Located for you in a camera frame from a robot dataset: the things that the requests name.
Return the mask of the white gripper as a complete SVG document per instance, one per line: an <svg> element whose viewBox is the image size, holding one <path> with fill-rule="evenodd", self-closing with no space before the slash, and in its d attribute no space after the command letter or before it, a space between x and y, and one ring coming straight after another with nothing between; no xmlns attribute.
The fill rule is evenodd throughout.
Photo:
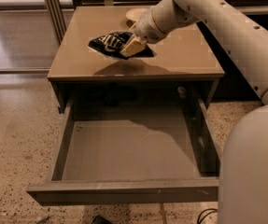
<svg viewBox="0 0 268 224"><path fill-rule="evenodd" d="M167 37L167 33L163 32L156 23L152 7L140 15L130 31L134 35L120 50L120 54L126 58L141 52L146 43L156 44Z"/></svg>

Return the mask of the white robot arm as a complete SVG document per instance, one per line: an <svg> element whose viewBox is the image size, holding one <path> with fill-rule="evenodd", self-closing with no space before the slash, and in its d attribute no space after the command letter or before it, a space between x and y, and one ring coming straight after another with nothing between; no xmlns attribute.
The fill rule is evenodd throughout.
<svg viewBox="0 0 268 224"><path fill-rule="evenodd" d="M262 102L224 146L218 223L268 224L268 31L225 0L162 0L135 23L121 53L131 57L191 20L205 24Z"/></svg>

